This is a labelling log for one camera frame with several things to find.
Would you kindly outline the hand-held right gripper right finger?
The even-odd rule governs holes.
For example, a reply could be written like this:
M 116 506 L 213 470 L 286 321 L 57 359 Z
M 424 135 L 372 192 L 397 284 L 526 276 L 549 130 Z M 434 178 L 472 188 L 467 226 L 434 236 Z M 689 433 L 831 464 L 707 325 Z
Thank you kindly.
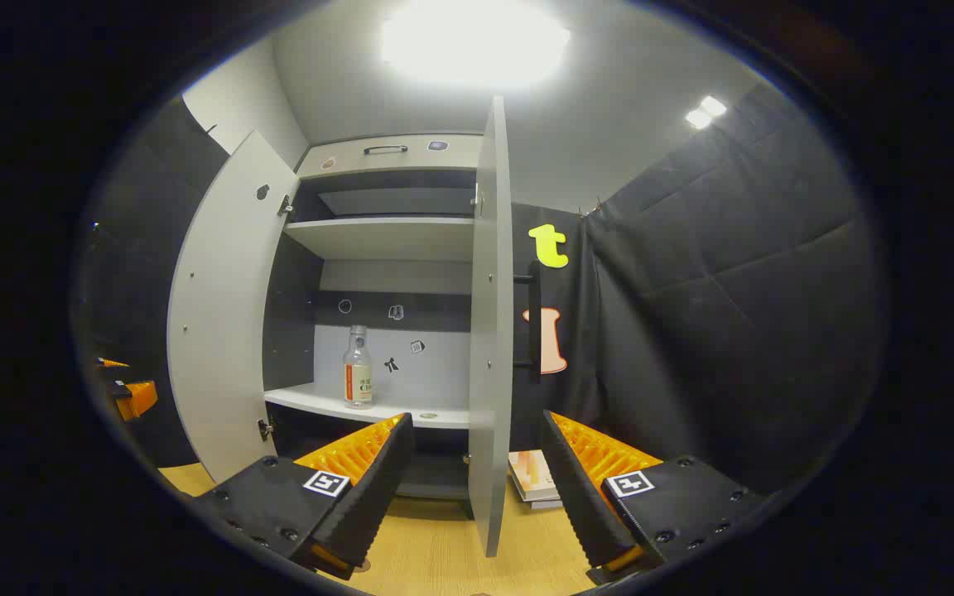
M 662 460 L 552 411 L 541 450 L 596 584 L 696 557 L 766 502 L 697 457 Z

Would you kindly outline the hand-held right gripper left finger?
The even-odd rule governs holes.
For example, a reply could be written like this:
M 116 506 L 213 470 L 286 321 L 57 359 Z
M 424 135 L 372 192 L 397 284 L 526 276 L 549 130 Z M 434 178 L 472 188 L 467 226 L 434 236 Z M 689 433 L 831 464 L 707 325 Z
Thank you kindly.
M 295 565 L 348 580 L 366 560 L 413 453 L 412 415 L 401 412 L 300 458 L 255 460 L 194 504 Z

